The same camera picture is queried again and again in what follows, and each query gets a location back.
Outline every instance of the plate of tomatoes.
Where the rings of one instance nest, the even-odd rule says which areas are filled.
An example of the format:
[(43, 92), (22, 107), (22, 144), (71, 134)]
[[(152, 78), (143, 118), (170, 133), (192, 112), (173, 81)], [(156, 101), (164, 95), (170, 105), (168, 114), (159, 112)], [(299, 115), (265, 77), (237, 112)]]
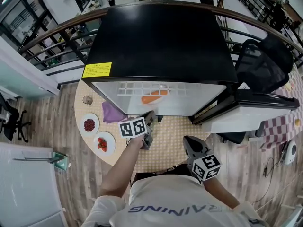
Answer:
[(110, 156), (114, 153), (116, 148), (116, 141), (114, 136), (108, 132), (100, 132), (94, 138), (95, 149), (94, 152), (98, 156)]

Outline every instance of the plate of red berries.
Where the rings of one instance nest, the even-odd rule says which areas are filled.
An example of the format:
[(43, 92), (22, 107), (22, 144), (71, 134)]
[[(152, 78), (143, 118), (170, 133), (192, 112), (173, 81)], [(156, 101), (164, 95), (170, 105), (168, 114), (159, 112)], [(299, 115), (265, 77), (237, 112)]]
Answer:
[(108, 132), (99, 132), (94, 138), (94, 153), (97, 156), (110, 156), (114, 153), (116, 148), (116, 141), (114, 136)]
[(95, 135), (99, 130), (99, 118), (93, 113), (87, 113), (83, 116), (80, 126), (80, 132), (84, 137)]

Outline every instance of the glass cup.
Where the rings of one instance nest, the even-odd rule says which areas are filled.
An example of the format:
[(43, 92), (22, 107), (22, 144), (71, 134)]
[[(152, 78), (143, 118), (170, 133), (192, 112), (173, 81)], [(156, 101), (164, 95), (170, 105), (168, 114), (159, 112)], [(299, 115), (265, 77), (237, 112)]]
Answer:
[(83, 103), (87, 105), (91, 105), (93, 103), (93, 99), (89, 96), (84, 96), (83, 97)]

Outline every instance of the checkered tablecloth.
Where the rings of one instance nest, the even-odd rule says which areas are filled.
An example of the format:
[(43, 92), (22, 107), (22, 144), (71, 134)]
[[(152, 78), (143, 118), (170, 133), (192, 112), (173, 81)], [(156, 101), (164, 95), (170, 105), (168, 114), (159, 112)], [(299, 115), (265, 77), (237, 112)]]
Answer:
[[(93, 99), (92, 105), (82, 102), (84, 96)], [(100, 156), (97, 145), (94, 144), (94, 136), (83, 137), (87, 146), (102, 160), (114, 165), (126, 147), (126, 140), (121, 138), (117, 123), (106, 124), (103, 122), (102, 103), (105, 100), (94, 90), (80, 80), (75, 97), (75, 117), (77, 126), (82, 122), (82, 118), (87, 113), (93, 113), (99, 118), (99, 132), (107, 131), (111, 133), (116, 141), (116, 149), (110, 156)], [(183, 148), (183, 136), (192, 135), (205, 140), (209, 133), (202, 132), (202, 126), (192, 125), (188, 117), (165, 116), (160, 124), (155, 124), (153, 131), (153, 142), (149, 150), (140, 150), (136, 172), (156, 172), (166, 170), (187, 159)]]
[[(300, 107), (284, 116), (265, 121), (263, 130), (264, 144), (261, 146), (261, 149), (271, 149), (279, 146), (285, 141), (291, 140), (303, 130), (303, 83), (295, 66), (289, 74), (289, 82), (292, 85), (290, 90), (287, 90), (287, 87), (283, 86), (276, 90), (274, 94), (295, 97), (299, 100)], [(295, 126), (295, 119), (301, 120), (301, 126)]]

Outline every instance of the wooden handrail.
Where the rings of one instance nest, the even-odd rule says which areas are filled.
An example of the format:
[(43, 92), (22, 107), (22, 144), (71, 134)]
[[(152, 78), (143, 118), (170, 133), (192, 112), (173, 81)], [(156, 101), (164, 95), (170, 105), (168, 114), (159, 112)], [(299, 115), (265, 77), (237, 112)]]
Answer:
[(106, 15), (108, 9), (99, 9), (99, 10), (95, 10), (92, 11), (90, 13), (86, 13), (80, 16), (77, 16), (75, 18), (69, 19), (67, 21), (65, 21), (64, 23), (59, 24), (56, 28), (47, 31), (46, 33), (44, 33), (43, 35), (33, 39), (32, 41), (28, 42), (26, 45), (24, 45), (24, 47), (22, 47), (19, 50), (19, 53), (22, 54), (25, 51), (29, 50), (30, 48), (32, 48), (33, 46), (35, 46), (36, 44), (42, 42), (43, 40), (47, 39), (48, 37), (55, 35), (57, 33), (59, 33), (60, 31), (63, 31), (65, 29), (68, 29), (70, 27), (79, 25), (81, 23), (85, 23), (85, 22), (89, 22), (92, 21), (94, 19), (98, 19), (103, 17), (104, 15)]
[[(129, 3), (129, 4), (124, 4), (124, 5), (117, 5), (114, 6), (114, 8), (117, 7), (125, 7), (125, 6), (146, 6), (146, 5), (169, 5), (169, 6), (188, 6), (188, 7), (194, 7), (194, 8), (200, 8), (200, 9), (205, 9), (208, 11), (211, 11), (215, 15), (220, 15), (224, 17), (228, 17), (231, 19), (238, 20), (240, 22), (252, 25), (256, 28), (259, 28), (267, 33), (274, 34), (278, 38), (280, 38), (283, 42), (288, 43), (292, 47), (294, 47), (296, 50), (298, 50), (300, 53), (303, 53), (303, 49), (295, 44), (294, 42), (290, 41), (288, 38), (283, 36), (281, 33), (278, 31), (274, 30), (270, 26), (263, 24), (251, 17), (248, 17), (246, 15), (243, 15), (241, 13), (237, 13), (228, 9), (223, 9), (220, 7), (215, 7), (212, 5), (207, 5), (207, 4), (201, 4), (201, 3), (193, 3), (193, 2), (183, 2), (183, 1), (145, 1), (145, 2), (136, 2), (136, 3)], [(30, 41), (28, 44), (26, 44), (22, 49), (19, 50), (19, 53), (23, 53), (33, 47), (34, 45), (38, 44), (39, 42), (43, 41), (44, 39), (59, 33), (60, 31), (63, 31), (69, 27), (85, 23), (94, 19), (101, 18), (105, 16), (108, 12), (108, 10), (111, 9), (111, 7), (105, 8), (105, 9), (99, 9), (95, 10), (93, 12), (80, 15), (78, 17), (72, 18), (70, 20), (67, 20), (66, 22), (60, 24), (57, 26), (55, 29), (50, 30), (49, 32), (35, 38), (34, 40)]]

